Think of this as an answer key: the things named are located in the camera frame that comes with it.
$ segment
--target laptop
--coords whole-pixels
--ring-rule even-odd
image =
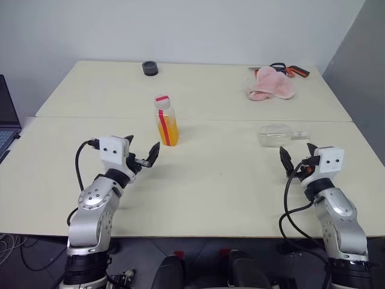
[[[13,140],[20,138],[21,129],[4,75],[0,74],[0,158]]]

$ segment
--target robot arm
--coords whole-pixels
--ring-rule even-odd
[[[67,244],[67,263],[61,289],[100,289],[107,285],[105,270],[111,262],[107,254],[112,218],[123,189],[135,181],[141,168],[152,167],[160,144],[151,148],[146,160],[129,152],[133,136],[102,137],[89,141],[100,150],[106,174],[98,175],[78,199],[78,211],[71,221]]]
[[[371,275],[366,235],[357,221],[357,208],[332,179],[342,169],[344,151],[308,144],[311,157],[303,160],[296,176],[309,200],[314,200],[317,218],[330,263],[332,288],[370,289]],[[290,175],[293,165],[280,148],[281,161]]]

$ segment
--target pink towel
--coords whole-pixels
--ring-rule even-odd
[[[256,84],[247,90],[247,94],[252,101],[262,101],[274,95],[288,99],[294,95],[294,86],[283,73],[265,66],[258,70]]]

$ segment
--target laptop keyboard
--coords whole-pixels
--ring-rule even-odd
[[[12,136],[13,131],[1,131],[0,130],[0,151],[2,150],[3,145],[9,140]]]

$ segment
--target table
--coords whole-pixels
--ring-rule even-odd
[[[292,79],[297,95],[253,102],[254,74],[240,65],[159,63],[145,76],[141,63],[79,61],[37,112],[38,117],[153,119],[153,99],[168,94],[179,119],[349,122],[350,116],[315,68]]]
[[[275,122],[179,120],[180,143],[161,146],[151,169],[125,189],[112,236],[281,237],[285,172],[279,150],[262,148],[257,132]],[[345,149],[345,168],[334,184],[355,203],[368,236],[385,235],[385,168],[353,123],[285,122],[312,133],[319,146]],[[0,166],[0,231],[67,235],[66,217],[79,194],[74,168],[78,146],[91,137],[133,134],[131,151],[147,157],[159,139],[155,122],[136,119],[37,117]],[[293,162],[309,155],[305,141],[286,148]],[[85,185],[103,173],[98,151],[80,157]],[[293,182],[289,207],[307,199]],[[308,234],[321,236],[313,208],[293,216]],[[289,236],[298,233],[285,224]]]

